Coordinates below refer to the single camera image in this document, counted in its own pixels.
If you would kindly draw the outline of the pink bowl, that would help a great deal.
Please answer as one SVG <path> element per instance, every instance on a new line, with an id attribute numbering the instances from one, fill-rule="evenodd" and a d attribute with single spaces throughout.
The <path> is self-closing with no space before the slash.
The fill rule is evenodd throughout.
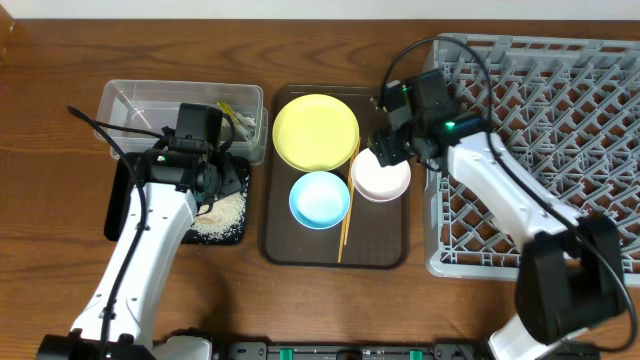
<path id="1" fill-rule="evenodd" d="M 411 168 L 407 161 L 382 167 L 374 153 L 365 149 L 351 166 L 355 189 L 372 202 L 388 202 L 400 197 L 409 187 Z"/>

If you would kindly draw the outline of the rice grains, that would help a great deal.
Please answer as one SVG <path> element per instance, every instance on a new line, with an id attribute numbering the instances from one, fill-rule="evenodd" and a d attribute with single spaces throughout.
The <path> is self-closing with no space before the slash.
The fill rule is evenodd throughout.
<path id="1" fill-rule="evenodd" d="M 207 242 L 237 242 L 244 232 L 246 203 L 247 195 L 239 192 L 204 207 L 191 229 Z"/>

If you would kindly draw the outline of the white tissue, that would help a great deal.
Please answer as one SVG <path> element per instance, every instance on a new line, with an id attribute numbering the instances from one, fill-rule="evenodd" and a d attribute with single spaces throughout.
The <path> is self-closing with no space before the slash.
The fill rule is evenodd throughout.
<path id="1" fill-rule="evenodd" d="M 239 121 L 241 121 L 245 126 L 247 127 L 252 127 L 255 128 L 256 127 L 256 121 L 253 117 L 247 117 L 244 116 L 240 113 L 236 113 L 236 117 L 238 118 Z"/>

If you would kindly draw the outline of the yellow round plate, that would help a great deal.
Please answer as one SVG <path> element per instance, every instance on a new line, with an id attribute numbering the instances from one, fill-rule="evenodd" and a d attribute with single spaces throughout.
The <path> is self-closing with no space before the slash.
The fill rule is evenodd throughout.
<path id="1" fill-rule="evenodd" d="M 283 161 L 305 172 L 334 170 L 354 153 L 360 138 L 355 113 L 325 94 L 303 95 L 277 114 L 274 147 Z"/>

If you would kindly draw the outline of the light blue bowl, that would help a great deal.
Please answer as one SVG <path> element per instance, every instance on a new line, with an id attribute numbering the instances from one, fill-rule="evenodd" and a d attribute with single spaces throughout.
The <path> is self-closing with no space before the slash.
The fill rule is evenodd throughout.
<path id="1" fill-rule="evenodd" d="M 331 172 L 310 172 L 291 188 L 288 205 L 294 219 L 312 230 L 339 224 L 349 208 L 349 191 L 343 179 Z"/>

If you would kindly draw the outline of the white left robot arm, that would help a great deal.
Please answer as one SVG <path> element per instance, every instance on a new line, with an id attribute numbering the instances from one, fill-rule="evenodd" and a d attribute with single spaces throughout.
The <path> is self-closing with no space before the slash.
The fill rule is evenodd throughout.
<path id="1" fill-rule="evenodd" d="M 244 181 L 220 132 L 232 118 L 208 105 L 183 103 L 141 153 L 121 152 L 128 200 L 104 275 L 68 335 L 47 335 L 39 359 L 213 359 L 214 341 L 190 328 L 153 342 L 159 300 L 186 232 L 201 206 L 242 189 Z"/>

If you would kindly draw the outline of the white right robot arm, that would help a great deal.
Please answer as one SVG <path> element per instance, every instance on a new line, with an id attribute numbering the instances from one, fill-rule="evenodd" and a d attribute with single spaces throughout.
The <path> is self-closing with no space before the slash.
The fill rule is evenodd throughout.
<path id="1" fill-rule="evenodd" d="M 462 113 L 439 70 L 385 82 L 378 105 L 389 119 L 368 147 L 381 166 L 416 157 L 471 190 L 518 248 L 515 315 L 488 340 L 494 359 L 542 359 L 600 323 L 636 310 L 624 284 L 618 231 L 542 187 L 504 149 L 490 114 Z"/>

